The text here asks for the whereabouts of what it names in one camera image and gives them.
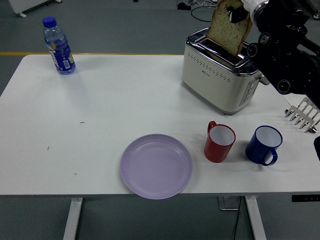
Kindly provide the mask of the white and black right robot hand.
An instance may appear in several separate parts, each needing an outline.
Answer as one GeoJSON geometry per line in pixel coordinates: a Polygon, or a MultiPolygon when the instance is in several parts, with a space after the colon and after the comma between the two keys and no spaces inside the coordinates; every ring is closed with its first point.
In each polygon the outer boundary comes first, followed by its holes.
{"type": "Polygon", "coordinates": [[[266,5],[268,0],[242,0],[242,5],[238,7],[227,7],[229,21],[233,24],[243,21],[247,16],[250,16],[252,22],[256,25],[258,18],[266,5]]]}

